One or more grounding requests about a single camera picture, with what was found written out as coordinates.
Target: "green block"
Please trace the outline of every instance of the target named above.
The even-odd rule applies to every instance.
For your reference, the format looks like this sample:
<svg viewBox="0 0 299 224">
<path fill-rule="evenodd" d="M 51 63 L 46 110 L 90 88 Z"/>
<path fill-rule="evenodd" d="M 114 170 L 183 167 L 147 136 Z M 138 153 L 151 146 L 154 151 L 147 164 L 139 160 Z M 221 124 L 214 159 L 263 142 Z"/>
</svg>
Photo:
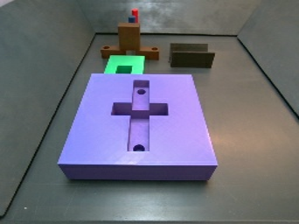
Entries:
<svg viewBox="0 0 299 224">
<path fill-rule="evenodd" d="M 104 74 L 143 74 L 146 56 L 111 55 Z"/>
</svg>

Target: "brown wooden block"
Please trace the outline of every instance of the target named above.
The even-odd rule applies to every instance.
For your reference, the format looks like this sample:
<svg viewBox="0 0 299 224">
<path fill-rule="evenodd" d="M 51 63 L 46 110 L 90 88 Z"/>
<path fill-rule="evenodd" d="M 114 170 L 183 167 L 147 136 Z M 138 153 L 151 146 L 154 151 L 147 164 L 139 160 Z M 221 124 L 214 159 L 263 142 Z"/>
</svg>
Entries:
<svg viewBox="0 0 299 224">
<path fill-rule="evenodd" d="M 138 51 L 140 48 L 140 24 L 118 24 L 119 48 L 123 51 Z"/>
<path fill-rule="evenodd" d="M 110 55 L 126 55 L 127 51 L 122 51 L 118 45 L 104 45 L 100 48 L 102 59 L 108 59 Z"/>
<path fill-rule="evenodd" d="M 135 54 L 144 56 L 147 60 L 159 60 L 159 52 L 159 48 L 155 46 L 142 46 Z"/>
</svg>

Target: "purple block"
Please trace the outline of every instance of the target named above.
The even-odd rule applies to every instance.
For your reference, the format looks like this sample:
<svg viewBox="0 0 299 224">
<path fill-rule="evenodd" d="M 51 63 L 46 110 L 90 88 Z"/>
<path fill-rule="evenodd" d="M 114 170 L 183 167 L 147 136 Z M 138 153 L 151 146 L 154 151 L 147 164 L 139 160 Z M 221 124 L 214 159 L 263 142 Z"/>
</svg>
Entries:
<svg viewBox="0 0 299 224">
<path fill-rule="evenodd" d="M 218 160 L 193 76 L 92 74 L 59 166 L 70 179 L 209 180 Z"/>
</svg>

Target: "cross-shaped hole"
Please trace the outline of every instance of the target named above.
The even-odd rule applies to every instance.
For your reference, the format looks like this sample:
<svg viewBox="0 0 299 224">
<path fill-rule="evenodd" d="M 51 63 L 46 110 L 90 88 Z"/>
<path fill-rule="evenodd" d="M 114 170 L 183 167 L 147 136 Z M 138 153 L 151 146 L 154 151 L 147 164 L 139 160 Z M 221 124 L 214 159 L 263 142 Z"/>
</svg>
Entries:
<svg viewBox="0 0 299 224">
<path fill-rule="evenodd" d="M 131 116 L 128 151 L 150 151 L 150 116 L 169 116 L 167 103 L 150 103 L 150 80 L 135 80 L 132 103 L 114 102 L 112 116 Z"/>
</svg>

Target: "small red object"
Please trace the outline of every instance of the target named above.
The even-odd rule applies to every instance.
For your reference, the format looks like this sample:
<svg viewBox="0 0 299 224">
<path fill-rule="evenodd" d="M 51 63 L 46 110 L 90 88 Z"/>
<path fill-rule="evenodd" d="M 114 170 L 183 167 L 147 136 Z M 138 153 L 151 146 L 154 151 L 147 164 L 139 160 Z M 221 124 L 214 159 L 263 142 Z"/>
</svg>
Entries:
<svg viewBox="0 0 299 224">
<path fill-rule="evenodd" d="M 138 21 L 138 9 L 132 9 L 132 16 L 135 16 L 135 22 L 139 23 L 139 21 Z"/>
</svg>

